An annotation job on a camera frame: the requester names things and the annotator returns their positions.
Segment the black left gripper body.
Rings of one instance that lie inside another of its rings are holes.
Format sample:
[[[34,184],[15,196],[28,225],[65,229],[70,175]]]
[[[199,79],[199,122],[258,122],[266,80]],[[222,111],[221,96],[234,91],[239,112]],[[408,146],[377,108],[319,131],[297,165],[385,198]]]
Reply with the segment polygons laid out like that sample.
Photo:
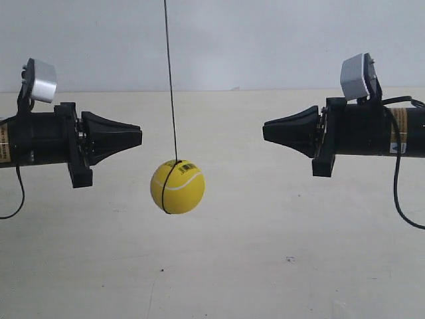
[[[52,112],[17,112],[9,118],[9,165],[66,163],[73,188],[91,187],[93,172],[80,132],[81,121],[73,102],[62,102]]]

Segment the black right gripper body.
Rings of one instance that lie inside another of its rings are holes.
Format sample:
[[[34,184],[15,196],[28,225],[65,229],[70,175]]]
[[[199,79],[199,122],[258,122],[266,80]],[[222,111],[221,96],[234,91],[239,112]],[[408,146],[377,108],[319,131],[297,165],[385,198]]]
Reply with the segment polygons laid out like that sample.
[[[379,104],[327,98],[320,124],[323,130],[312,159],[315,177],[330,177],[337,155],[389,155],[390,116]]]

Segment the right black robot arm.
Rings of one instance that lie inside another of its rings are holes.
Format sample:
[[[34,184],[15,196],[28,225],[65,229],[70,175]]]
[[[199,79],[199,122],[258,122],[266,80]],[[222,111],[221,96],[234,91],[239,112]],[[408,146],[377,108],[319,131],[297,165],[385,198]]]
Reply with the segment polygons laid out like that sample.
[[[327,98],[323,108],[311,106],[297,114],[264,123],[263,139],[294,149],[312,161],[312,174],[331,177],[335,157],[424,157],[424,106],[390,108],[410,96],[350,104]]]

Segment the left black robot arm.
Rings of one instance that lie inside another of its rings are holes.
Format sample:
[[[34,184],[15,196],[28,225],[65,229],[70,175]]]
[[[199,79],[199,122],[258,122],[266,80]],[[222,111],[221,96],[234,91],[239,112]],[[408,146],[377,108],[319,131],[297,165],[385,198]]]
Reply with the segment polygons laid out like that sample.
[[[62,102],[52,112],[18,112],[1,121],[1,167],[65,163],[74,188],[93,184],[92,166],[142,143],[139,126]]]

